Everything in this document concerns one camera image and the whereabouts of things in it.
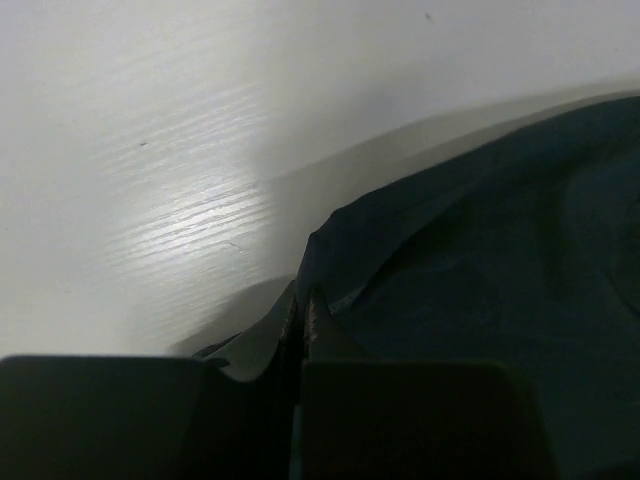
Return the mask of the dark navy shorts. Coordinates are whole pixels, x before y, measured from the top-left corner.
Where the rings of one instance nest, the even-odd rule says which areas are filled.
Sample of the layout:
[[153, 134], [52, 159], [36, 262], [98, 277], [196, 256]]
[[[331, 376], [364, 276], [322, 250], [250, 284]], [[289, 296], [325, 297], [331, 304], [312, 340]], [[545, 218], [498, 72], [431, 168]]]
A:
[[295, 279], [288, 476], [312, 290], [367, 358], [486, 361], [531, 389], [547, 479], [639, 475], [639, 101], [532, 124], [335, 211]]

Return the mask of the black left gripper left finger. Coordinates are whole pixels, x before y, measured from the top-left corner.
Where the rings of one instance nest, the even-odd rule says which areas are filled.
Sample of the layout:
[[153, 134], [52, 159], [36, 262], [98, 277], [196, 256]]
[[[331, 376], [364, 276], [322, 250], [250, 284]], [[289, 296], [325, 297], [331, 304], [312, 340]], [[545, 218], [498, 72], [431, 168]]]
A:
[[186, 357], [1, 363], [5, 479], [284, 479], [294, 372], [288, 285], [242, 333]]

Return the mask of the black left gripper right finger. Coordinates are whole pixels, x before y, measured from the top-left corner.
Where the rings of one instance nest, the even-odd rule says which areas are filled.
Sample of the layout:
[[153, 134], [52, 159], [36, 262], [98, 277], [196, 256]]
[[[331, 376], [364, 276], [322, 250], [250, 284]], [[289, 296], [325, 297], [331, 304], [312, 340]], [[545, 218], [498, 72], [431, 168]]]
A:
[[535, 396], [512, 370], [486, 361], [369, 359], [318, 289], [304, 325], [303, 478], [549, 478]]

